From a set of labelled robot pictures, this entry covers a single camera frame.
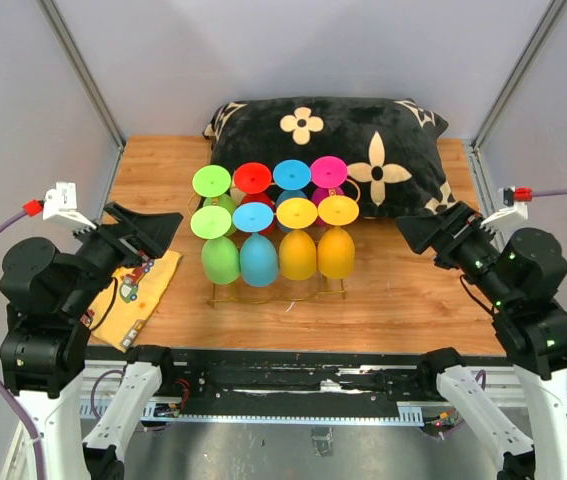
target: wooden table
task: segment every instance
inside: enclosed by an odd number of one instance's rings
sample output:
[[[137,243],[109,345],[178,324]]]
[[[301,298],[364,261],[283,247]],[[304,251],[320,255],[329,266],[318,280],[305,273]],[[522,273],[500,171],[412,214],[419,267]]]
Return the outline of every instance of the wooden table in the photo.
[[[461,142],[442,140],[439,150],[456,198],[476,206]],[[459,273],[435,268],[432,255],[414,255],[391,220],[347,227],[356,265],[345,281],[345,300],[326,295],[294,305],[208,306],[203,240],[189,229],[186,204],[192,176],[209,155],[209,143],[198,137],[133,136],[127,144],[111,200],[140,212],[186,216],[172,244],[183,262],[137,344],[387,353],[454,346],[464,354],[503,354],[488,316],[461,288]]]

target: wine glass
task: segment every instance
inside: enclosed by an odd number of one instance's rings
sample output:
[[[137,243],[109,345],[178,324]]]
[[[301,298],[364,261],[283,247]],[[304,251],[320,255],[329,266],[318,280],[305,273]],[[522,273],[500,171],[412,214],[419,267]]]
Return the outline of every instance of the wine glass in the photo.
[[[251,202],[239,206],[234,212],[234,225],[242,232],[251,233],[239,253],[241,274],[245,283],[252,287],[265,287],[279,273],[276,249],[259,232],[274,220],[274,212],[269,205]]]
[[[274,202],[265,193],[265,190],[272,183],[272,173],[262,163],[250,162],[241,165],[234,172],[234,184],[236,188],[245,193],[240,205],[258,202],[268,205],[274,213]],[[274,217],[272,223],[267,225],[263,231],[259,232],[263,235],[271,233],[274,230]]]
[[[220,205],[198,210],[190,220],[194,235],[206,239],[201,262],[207,279],[216,285],[227,285],[240,275],[239,250],[225,235],[232,226],[232,216]]]
[[[347,165],[339,157],[326,155],[317,158],[310,167],[312,173],[312,183],[317,188],[312,194],[312,202],[318,207],[323,200],[332,195],[343,195],[340,185],[347,179]],[[325,226],[321,216],[316,220],[316,224]]]
[[[230,213],[230,228],[225,235],[231,235],[236,227],[231,224],[232,214],[236,210],[236,203],[226,192],[230,188],[232,177],[230,173],[219,165],[207,165],[199,169],[192,178],[194,191],[204,197],[203,206],[218,205]]]
[[[310,168],[300,160],[284,160],[274,168],[274,183],[276,183],[283,191],[276,199],[276,208],[291,198],[307,198],[301,190],[305,188],[312,173]],[[290,232],[290,229],[283,225],[277,219],[279,228],[284,232]]]
[[[319,271],[327,278],[342,280],[354,270],[354,241],[341,227],[356,220],[359,206],[350,197],[333,195],[319,204],[318,214],[332,225],[319,240]]]
[[[283,226],[292,229],[279,245],[281,275],[290,280],[306,280],[316,272],[316,245],[301,230],[314,223],[316,205],[306,198],[285,200],[276,209],[276,218]]]

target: beige flower print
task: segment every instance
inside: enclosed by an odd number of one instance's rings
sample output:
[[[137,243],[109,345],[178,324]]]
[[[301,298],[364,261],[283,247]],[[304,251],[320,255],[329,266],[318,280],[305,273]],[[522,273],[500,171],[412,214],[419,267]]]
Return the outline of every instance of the beige flower print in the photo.
[[[425,208],[430,210],[433,214],[437,214],[437,207],[443,205],[445,208],[450,208],[456,202],[452,200],[452,187],[450,184],[445,181],[443,185],[441,185],[441,201],[439,202],[436,198],[432,197],[430,200],[425,204]]]
[[[411,102],[410,100],[400,100],[400,101],[395,100],[394,103],[403,105],[410,112],[412,112],[416,117],[416,119],[419,121],[419,125],[421,125],[421,128],[423,128],[423,126],[427,122],[431,122],[432,125],[436,125],[436,116],[434,115],[434,112],[428,112],[427,110],[423,110],[416,103]]]
[[[238,110],[245,107],[247,103],[236,103],[230,102],[227,105],[224,105],[221,111],[216,116],[214,124],[210,123],[207,127],[205,127],[205,131],[203,132],[203,136],[207,138],[216,137],[218,140],[221,137],[221,132],[223,131],[223,127],[230,119],[232,115],[234,115]]]
[[[309,108],[299,107],[294,110],[294,115],[281,118],[281,130],[292,132],[292,140],[297,145],[306,145],[310,141],[310,132],[323,130],[323,120],[313,117]]]
[[[379,132],[374,132],[368,149],[369,163],[353,163],[347,167],[347,173],[357,182],[371,182],[372,201],[381,205],[385,200],[385,184],[405,182],[412,174],[401,165],[385,163],[385,147]]]

